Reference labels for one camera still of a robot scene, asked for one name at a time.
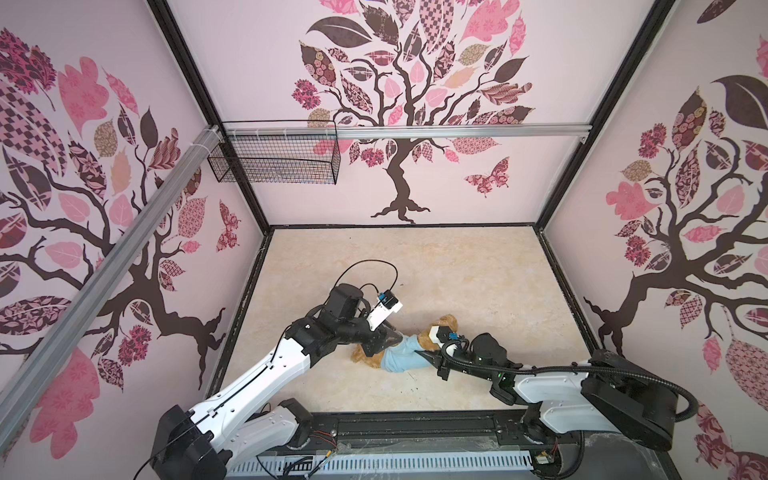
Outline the light blue fleece hoodie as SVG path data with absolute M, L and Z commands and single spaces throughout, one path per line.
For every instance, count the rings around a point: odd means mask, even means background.
M 404 337 L 397 345 L 388 347 L 384 352 L 380 368 L 389 373 L 404 373 L 430 367 L 428 360 L 419 351 L 437 351 L 439 347 L 429 337 L 416 335 Z

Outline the brown plush teddy bear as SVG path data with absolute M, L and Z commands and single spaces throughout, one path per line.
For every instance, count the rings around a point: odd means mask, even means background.
M 448 314 L 432 322 L 420 333 L 406 335 L 396 345 L 387 347 L 373 356 L 366 356 L 363 348 L 357 346 L 350 359 L 353 363 L 388 373 L 404 373 L 427 368 L 430 362 L 423 358 L 420 352 L 438 352 L 443 343 L 442 337 L 451 339 L 451 336 L 457 333 L 458 320 Z

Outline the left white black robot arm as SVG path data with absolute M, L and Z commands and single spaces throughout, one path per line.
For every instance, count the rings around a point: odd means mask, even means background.
M 275 347 L 246 373 L 188 410 L 175 405 L 158 422 L 149 466 L 161 479 L 223 479 L 228 470 L 273 448 L 300 449 L 313 416 L 295 399 L 263 407 L 340 345 L 372 357 L 402 336 L 387 319 L 402 307 L 389 290 L 368 303 L 346 283 L 289 324 Z

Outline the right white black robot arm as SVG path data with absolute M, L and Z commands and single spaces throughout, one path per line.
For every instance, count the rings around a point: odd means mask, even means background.
M 468 340 L 448 327 L 435 327 L 430 340 L 435 349 L 418 354 L 440 378 L 461 372 L 488 381 L 493 398 L 523 408 L 522 430 L 534 443 L 570 433 L 610 432 L 666 452 L 676 424 L 698 409 L 682 387 L 609 350 L 596 350 L 584 362 L 536 367 L 511 361 L 489 333 Z

